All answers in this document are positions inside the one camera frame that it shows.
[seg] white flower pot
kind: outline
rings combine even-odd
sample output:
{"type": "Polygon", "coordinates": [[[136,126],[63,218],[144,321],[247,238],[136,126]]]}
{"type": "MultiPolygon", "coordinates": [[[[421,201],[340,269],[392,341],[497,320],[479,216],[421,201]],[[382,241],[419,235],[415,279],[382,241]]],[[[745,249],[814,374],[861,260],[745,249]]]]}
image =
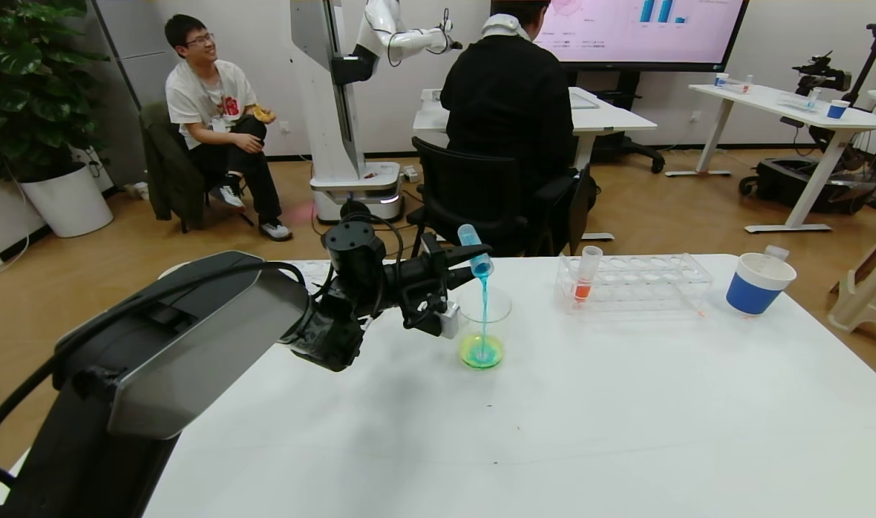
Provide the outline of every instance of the white flower pot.
{"type": "Polygon", "coordinates": [[[19,185],[59,237],[82,236],[101,229],[114,219],[88,165],[52,180],[19,185]]]}

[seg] blue and white cup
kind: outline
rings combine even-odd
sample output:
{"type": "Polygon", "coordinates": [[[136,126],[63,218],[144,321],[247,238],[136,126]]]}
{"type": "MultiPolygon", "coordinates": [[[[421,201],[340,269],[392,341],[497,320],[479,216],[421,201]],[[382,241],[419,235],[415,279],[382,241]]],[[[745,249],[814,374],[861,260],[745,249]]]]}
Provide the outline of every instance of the blue and white cup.
{"type": "Polygon", "coordinates": [[[726,301],[740,312],[763,314],[794,280],[796,270],[786,262],[763,253],[746,253],[738,259],[726,301]]]}
{"type": "Polygon", "coordinates": [[[829,119],[840,119],[844,116],[846,109],[850,107],[848,101],[832,101],[831,108],[828,108],[829,119]]]}

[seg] person in black jacket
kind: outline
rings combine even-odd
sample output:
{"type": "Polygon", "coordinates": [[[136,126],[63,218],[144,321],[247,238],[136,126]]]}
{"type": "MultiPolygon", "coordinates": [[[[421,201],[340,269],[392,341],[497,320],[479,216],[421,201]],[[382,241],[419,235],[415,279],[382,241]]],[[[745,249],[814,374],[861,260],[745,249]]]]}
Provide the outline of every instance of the person in black jacket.
{"type": "MultiPolygon", "coordinates": [[[[533,43],[549,0],[496,0],[483,38],[454,63],[441,91],[448,119],[448,148],[490,157],[516,158],[523,211],[533,193],[572,166],[572,106],[562,63],[533,43]]],[[[551,222],[556,251],[567,242],[572,193],[556,204],[551,222]]]]}

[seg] orange liquid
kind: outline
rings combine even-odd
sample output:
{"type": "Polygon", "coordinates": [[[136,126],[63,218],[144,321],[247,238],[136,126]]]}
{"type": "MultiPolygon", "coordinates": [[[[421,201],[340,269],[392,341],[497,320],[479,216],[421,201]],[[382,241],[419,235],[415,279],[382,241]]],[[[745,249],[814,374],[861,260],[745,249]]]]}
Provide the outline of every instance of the orange liquid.
{"type": "Polygon", "coordinates": [[[577,301],[585,301],[585,299],[588,299],[590,294],[592,294],[592,287],[590,285],[575,286],[575,299],[577,301]]]}

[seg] sneaker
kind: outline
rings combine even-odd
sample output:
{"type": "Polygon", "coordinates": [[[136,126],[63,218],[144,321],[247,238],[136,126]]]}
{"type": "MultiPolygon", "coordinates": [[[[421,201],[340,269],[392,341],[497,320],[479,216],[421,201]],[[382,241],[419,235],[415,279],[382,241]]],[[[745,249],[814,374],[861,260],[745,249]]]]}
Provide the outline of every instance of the sneaker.
{"type": "Polygon", "coordinates": [[[243,203],[243,195],[240,190],[240,177],[235,174],[227,174],[224,183],[220,187],[211,190],[211,195],[228,206],[232,207],[237,212],[244,212],[246,204],[243,203]]]}
{"type": "Polygon", "coordinates": [[[294,234],[290,232],[290,229],[281,224],[277,219],[272,219],[259,225],[259,233],[263,234],[270,240],[274,240],[274,242],[289,240],[294,236],[294,234]]]}

